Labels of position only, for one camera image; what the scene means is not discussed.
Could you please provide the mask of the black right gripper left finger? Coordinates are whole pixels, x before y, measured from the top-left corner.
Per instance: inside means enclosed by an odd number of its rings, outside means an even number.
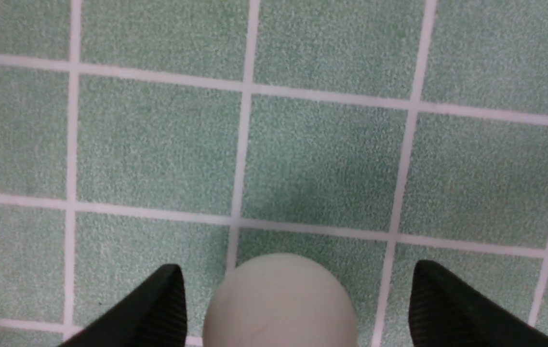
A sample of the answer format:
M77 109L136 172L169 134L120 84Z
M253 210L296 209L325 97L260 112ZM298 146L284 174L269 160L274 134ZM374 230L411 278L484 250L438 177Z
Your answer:
M187 305L183 273L164 264L63 347L183 347Z

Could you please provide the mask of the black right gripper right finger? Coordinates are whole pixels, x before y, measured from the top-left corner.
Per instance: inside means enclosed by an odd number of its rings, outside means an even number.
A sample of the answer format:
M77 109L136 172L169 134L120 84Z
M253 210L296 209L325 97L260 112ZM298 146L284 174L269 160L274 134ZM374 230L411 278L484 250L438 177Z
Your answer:
M414 267L409 327L415 347L548 347L546 334L431 260Z

